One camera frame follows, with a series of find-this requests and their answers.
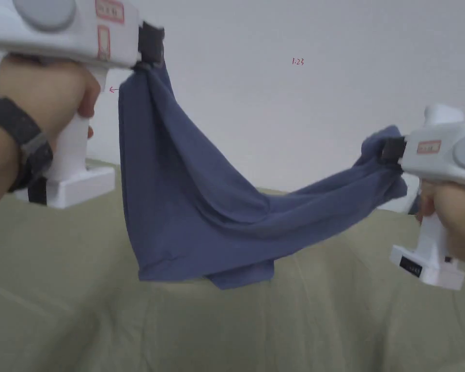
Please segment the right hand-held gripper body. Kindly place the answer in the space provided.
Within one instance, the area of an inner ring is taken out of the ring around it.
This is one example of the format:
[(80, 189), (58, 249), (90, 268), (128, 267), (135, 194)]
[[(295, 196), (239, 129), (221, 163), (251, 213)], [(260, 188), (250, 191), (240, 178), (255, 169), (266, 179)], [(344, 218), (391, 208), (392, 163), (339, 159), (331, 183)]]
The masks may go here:
[[(465, 186), (465, 117), (447, 105), (426, 107), (423, 128), (389, 138), (380, 159), (429, 182)], [(447, 248), (447, 233), (437, 214), (422, 219), (415, 250), (394, 245), (390, 260), (427, 285), (461, 289), (465, 272)]]

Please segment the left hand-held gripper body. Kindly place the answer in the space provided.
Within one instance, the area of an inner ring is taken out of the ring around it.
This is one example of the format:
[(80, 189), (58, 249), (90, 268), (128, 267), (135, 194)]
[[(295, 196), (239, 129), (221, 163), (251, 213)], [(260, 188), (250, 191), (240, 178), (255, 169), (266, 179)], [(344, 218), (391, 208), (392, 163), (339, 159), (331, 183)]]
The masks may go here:
[[(128, 0), (0, 0), (0, 51), (79, 62), (101, 89), (110, 69), (161, 66), (164, 36)], [(48, 172), (16, 197), (64, 209), (111, 192), (114, 169), (86, 165), (88, 129), (89, 120), (75, 115)]]

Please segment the person's left hand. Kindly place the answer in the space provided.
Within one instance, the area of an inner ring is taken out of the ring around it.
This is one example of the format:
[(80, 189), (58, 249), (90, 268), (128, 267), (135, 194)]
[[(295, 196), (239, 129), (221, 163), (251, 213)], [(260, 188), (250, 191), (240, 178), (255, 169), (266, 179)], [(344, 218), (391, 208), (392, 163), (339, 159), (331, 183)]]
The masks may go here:
[(76, 113), (87, 119), (94, 116), (100, 92), (97, 80), (76, 62), (42, 65), (13, 55), (0, 62), (0, 98), (8, 98), (23, 109), (53, 148)]

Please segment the person's right hand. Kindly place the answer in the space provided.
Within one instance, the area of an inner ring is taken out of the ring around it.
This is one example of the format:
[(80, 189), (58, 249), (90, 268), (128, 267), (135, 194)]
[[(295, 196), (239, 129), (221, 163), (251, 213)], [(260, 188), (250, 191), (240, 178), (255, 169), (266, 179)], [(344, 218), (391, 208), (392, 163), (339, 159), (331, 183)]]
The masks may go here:
[(416, 219), (436, 213), (447, 231), (449, 252), (465, 263), (465, 187), (421, 181)]

